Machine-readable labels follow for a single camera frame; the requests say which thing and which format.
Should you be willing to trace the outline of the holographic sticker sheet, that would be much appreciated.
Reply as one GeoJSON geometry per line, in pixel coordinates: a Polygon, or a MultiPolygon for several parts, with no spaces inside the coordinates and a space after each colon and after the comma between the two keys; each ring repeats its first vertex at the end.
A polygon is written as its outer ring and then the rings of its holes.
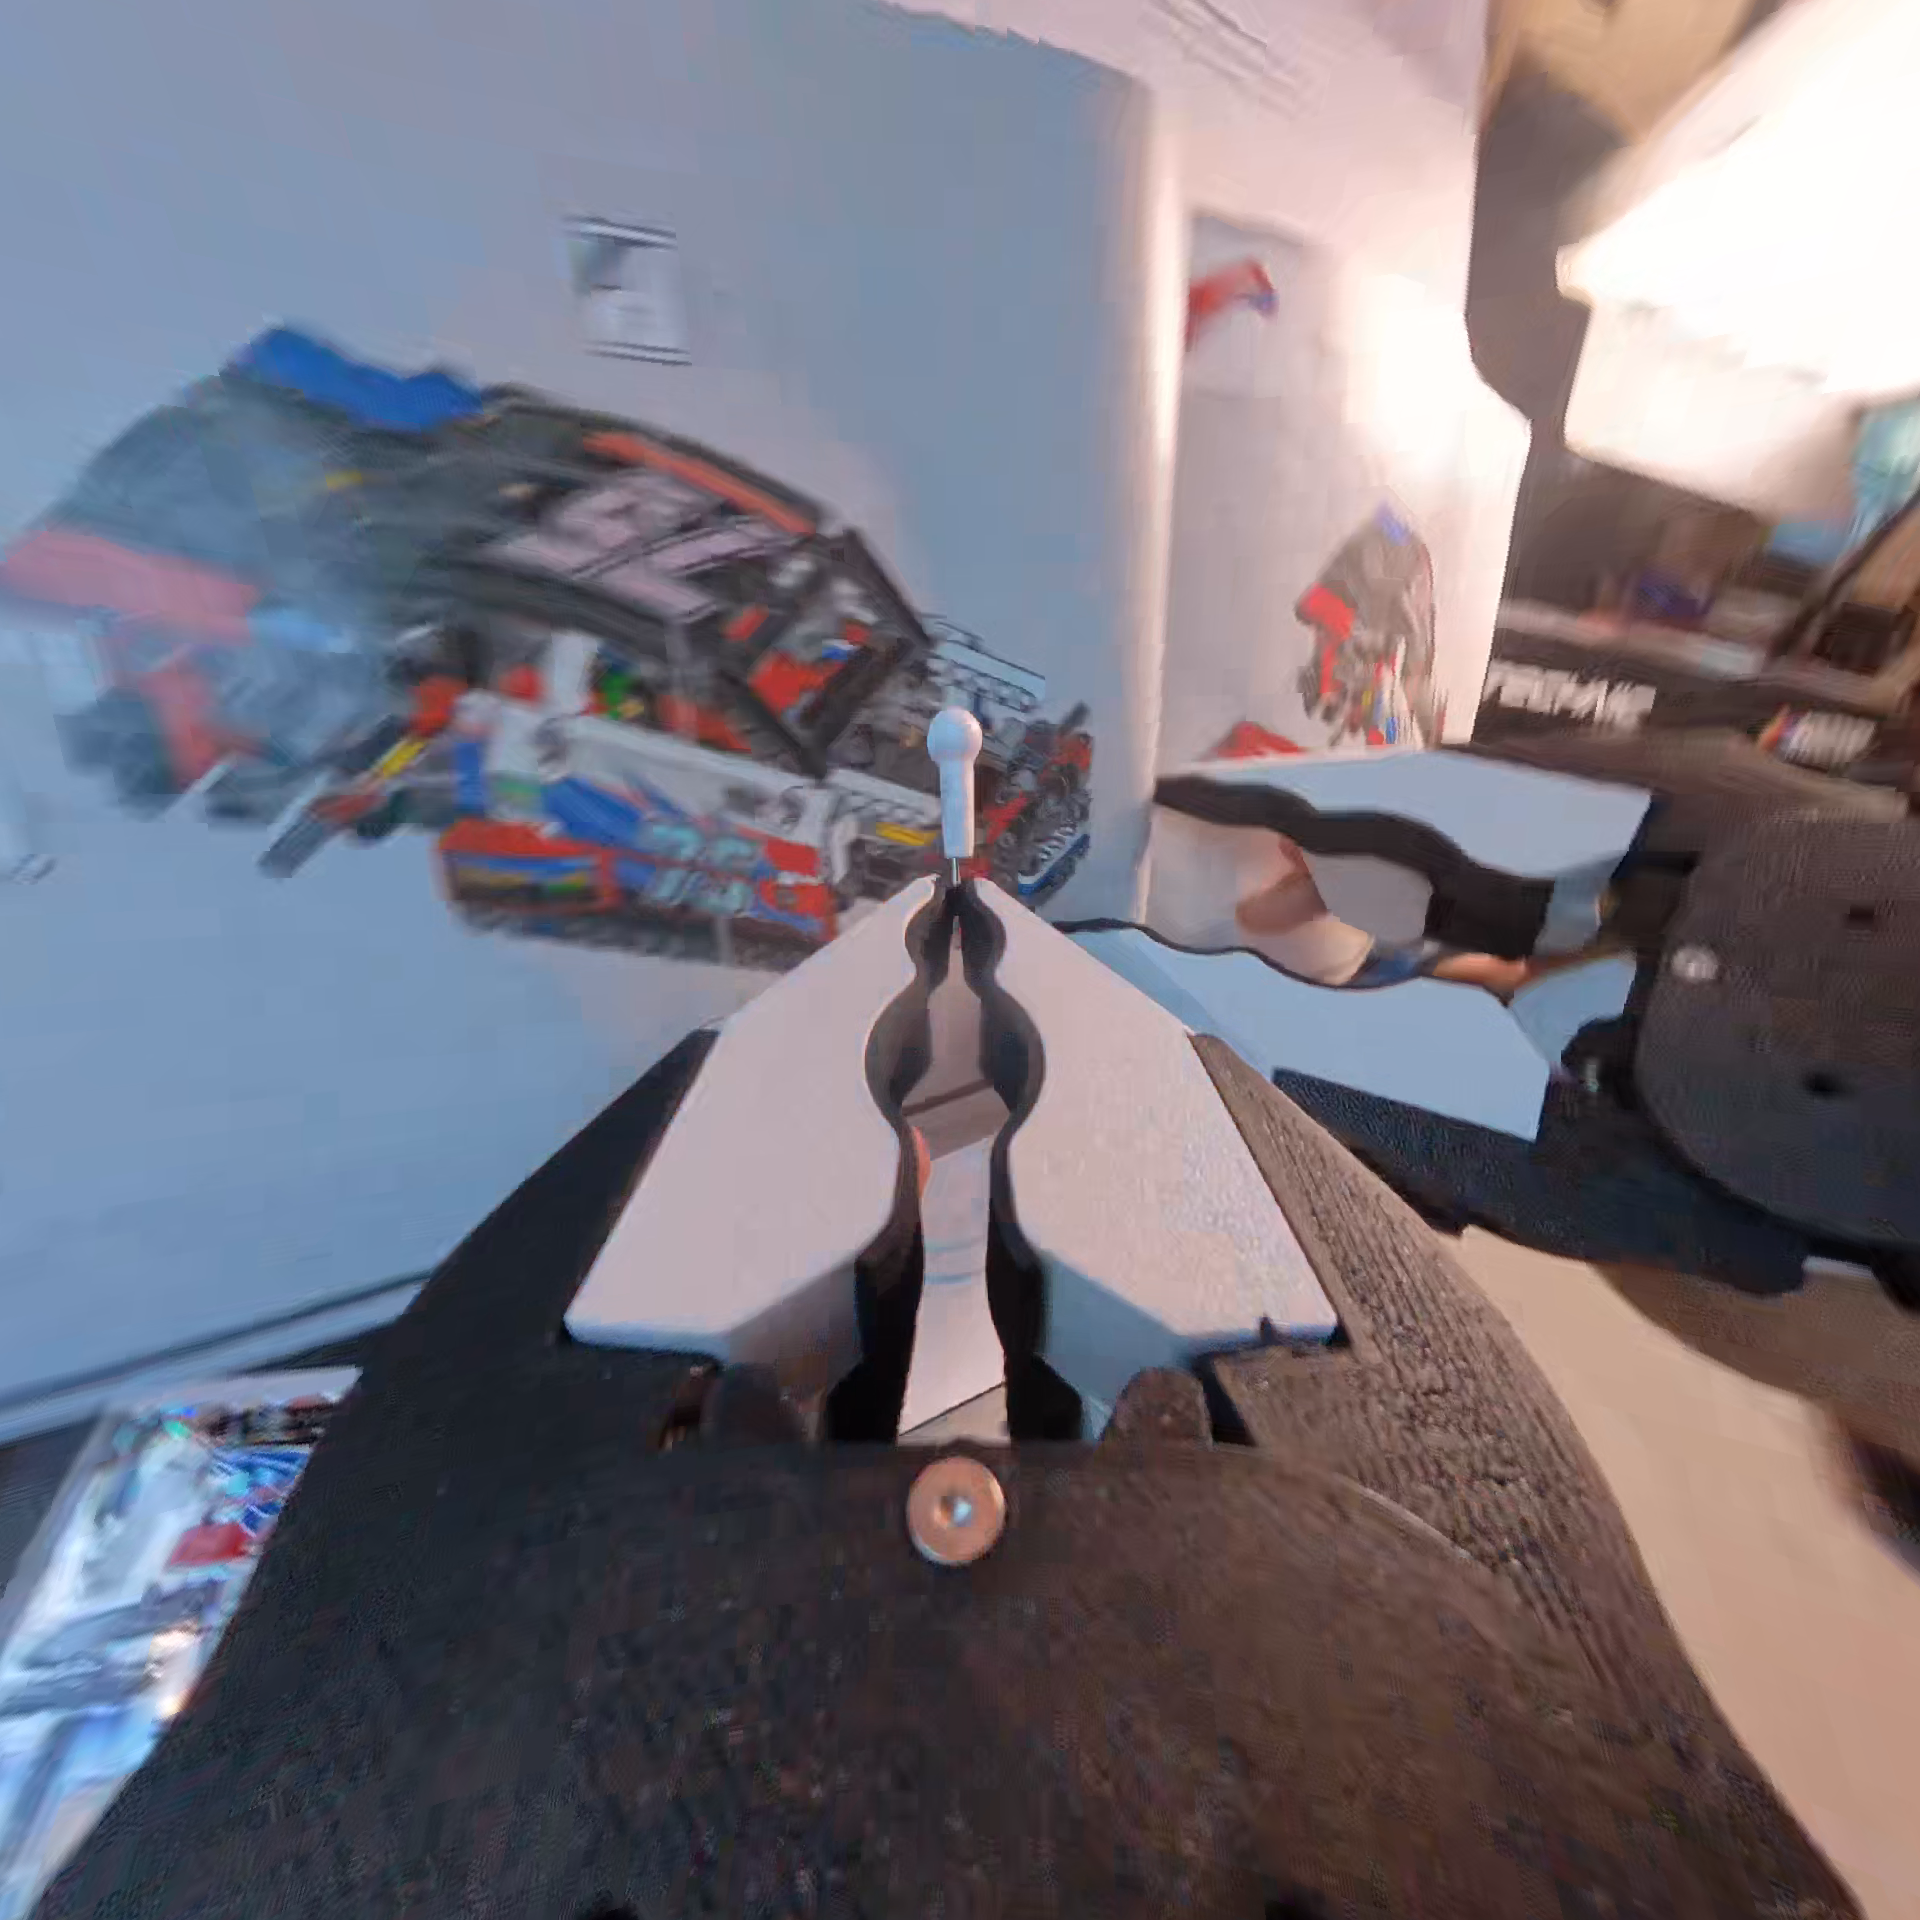
{"type": "Polygon", "coordinates": [[[110,1408],[5,1595],[2,1915],[42,1894],[194,1695],[359,1370],[110,1408]]]}

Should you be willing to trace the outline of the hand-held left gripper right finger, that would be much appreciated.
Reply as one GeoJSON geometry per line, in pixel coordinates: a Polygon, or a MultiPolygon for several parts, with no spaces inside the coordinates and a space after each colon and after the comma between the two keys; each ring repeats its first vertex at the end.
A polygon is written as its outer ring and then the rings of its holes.
{"type": "Polygon", "coordinates": [[[1018,1442],[1100,1434],[1142,1372],[1336,1343],[1336,1310],[1187,1022],[967,888],[992,1143],[987,1292],[1018,1442]]]}

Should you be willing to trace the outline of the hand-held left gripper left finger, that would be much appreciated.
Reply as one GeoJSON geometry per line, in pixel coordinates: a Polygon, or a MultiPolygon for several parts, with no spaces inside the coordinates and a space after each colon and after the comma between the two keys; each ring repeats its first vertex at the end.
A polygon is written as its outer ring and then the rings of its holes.
{"type": "Polygon", "coordinates": [[[719,1022],[567,1305],[586,1346],[758,1370],[894,1442],[924,1295],[922,1153],[950,938],[912,880],[719,1022]]]}

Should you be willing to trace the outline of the person's right hand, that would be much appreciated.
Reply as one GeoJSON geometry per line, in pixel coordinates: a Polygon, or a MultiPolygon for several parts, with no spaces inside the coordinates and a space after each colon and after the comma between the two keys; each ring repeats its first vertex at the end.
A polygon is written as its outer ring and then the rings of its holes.
{"type": "Polygon", "coordinates": [[[1311,867],[1290,839],[1276,844],[1272,872],[1234,907],[1238,930],[1255,940],[1287,940],[1326,918],[1311,867]]]}

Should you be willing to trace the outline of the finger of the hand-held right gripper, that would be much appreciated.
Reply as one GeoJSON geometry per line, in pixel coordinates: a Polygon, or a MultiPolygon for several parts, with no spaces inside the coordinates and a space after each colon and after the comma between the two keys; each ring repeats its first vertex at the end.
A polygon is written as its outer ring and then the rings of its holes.
{"type": "Polygon", "coordinates": [[[1253,952],[1198,952],[1119,922],[1067,923],[1064,936],[1264,1074],[1302,1074],[1517,1142],[1536,1139],[1578,1033],[1619,1019],[1639,972],[1612,953],[1499,999],[1432,976],[1327,988],[1253,952]]]}
{"type": "Polygon", "coordinates": [[[1541,956],[1598,938],[1653,799],[1466,751],[1367,751],[1203,759],[1163,776],[1156,806],[1374,859],[1424,884],[1431,940],[1541,956]]]}

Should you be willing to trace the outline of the lego instruction booklet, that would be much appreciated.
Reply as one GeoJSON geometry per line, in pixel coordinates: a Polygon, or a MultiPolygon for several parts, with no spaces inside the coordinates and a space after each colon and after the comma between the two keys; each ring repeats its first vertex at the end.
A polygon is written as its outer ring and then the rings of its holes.
{"type": "Polygon", "coordinates": [[[941,867],[1471,728],[1494,4],[5,4],[5,1424],[399,1296],[941,867]]]}

